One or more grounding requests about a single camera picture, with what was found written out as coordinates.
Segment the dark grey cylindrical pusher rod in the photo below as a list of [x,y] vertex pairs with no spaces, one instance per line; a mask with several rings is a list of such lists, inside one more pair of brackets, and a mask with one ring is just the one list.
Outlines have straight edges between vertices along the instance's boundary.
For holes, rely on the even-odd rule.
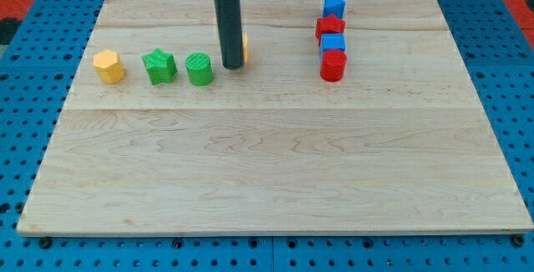
[[240,0],[214,0],[222,64],[230,70],[244,65]]

